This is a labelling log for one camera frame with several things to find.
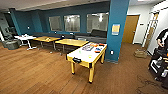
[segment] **window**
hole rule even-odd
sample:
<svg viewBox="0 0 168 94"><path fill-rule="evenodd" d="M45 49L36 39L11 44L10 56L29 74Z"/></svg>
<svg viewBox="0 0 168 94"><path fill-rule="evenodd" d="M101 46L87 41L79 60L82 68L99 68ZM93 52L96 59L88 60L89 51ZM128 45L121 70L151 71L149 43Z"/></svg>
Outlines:
<svg viewBox="0 0 168 94"><path fill-rule="evenodd" d="M108 13L88 14L87 32L91 32L93 29L107 31L108 17Z"/></svg>
<svg viewBox="0 0 168 94"><path fill-rule="evenodd" d="M65 31L80 32L80 16L68 15L64 16Z"/></svg>
<svg viewBox="0 0 168 94"><path fill-rule="evenodd" d="M62 31L61 17L49 17L51 31Z"/></svg>

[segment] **hardwood floor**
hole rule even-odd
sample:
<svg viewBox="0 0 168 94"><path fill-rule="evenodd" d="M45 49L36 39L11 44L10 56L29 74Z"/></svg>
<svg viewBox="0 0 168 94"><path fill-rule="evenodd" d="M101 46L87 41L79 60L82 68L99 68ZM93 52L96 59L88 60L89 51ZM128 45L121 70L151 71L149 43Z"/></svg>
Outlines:
<svg viewBox="0 0 168 94"><path fill-rule="evenodd" d="M89 69L76 64L72 75L65 54L27 46L8 50L0 43L0 94L168 94L147 70L150 56L133 56L138 48L122 43L119 64L99 60L89 84Z"/></svg>

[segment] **box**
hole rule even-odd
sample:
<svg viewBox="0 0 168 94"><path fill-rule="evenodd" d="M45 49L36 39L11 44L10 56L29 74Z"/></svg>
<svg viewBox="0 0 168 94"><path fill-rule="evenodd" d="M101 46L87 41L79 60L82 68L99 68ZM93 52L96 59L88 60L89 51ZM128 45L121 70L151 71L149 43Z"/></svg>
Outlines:
<svg viewBox="0 0 168 94"><path fill-rule="evenodd" d="M140 57L140 58L146 58L147 53L145 51L135 51L134 56L135 57Z"/></svg>

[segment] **doorway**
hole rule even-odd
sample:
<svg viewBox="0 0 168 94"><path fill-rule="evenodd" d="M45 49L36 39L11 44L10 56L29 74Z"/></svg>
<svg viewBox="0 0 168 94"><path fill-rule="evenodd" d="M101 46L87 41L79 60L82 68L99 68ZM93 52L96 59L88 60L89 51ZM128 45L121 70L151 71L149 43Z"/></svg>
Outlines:
<svg viewBox="0 0 168 94"><path fill-rule="evenodd" d="M133 42L138 20L139 15L127 15L122 42Z"/></svg>
<svg viewBox="0 0 168 94"><path fill-rule="evenodd" d="M154 13L154 16L153 16L153 19L149 21L149 24L148 24L148 28L147 28L147 31L146 31L146 34L145 34L145 38L144 38L144 42L145 42L145 45L144 45L144 49L147 50L149 44L150 44L150 40L154 34L154 31L156 29L156 26L157 26L157 23L158 23L158 15L159 13Z"/></svg>

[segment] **paper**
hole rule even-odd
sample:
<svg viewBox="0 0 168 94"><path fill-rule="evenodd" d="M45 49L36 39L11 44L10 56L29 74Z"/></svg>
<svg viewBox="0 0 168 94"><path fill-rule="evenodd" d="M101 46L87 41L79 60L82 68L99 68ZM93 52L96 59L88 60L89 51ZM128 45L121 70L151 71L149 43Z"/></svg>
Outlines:
<svg viewBox="0 0 168 94"><path fill-rule="evenodd" d="M113 24L112 35L118 35L120 30L120 24Z"/></svg>

